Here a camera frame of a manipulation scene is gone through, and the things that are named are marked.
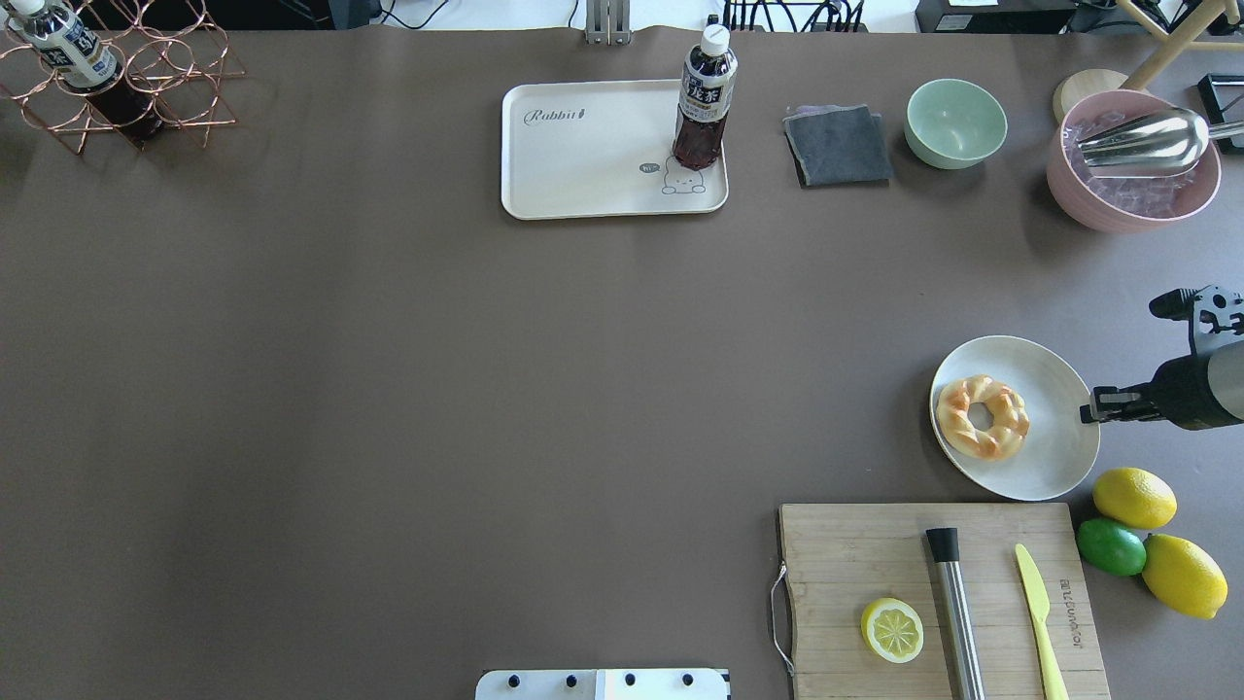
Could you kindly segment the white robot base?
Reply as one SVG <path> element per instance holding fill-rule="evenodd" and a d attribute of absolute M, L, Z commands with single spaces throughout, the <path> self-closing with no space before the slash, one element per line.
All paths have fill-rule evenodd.
<path fill-rule="evenodd" d="M 712 668 L 494 670 L 475 699 L 730 699 L 729 671 Z"/>

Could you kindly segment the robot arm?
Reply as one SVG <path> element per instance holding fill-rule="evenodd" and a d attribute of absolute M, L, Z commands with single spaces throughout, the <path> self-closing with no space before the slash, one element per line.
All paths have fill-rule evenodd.
<path fill-rule="evenodd" d="M 1093 387 L 1080 407 L 1084 424 L 1169 421 L 1183 430 L 1240 425 L 1243 342 L 1164 362 L 1151 380 L 1130 387 Z"/>

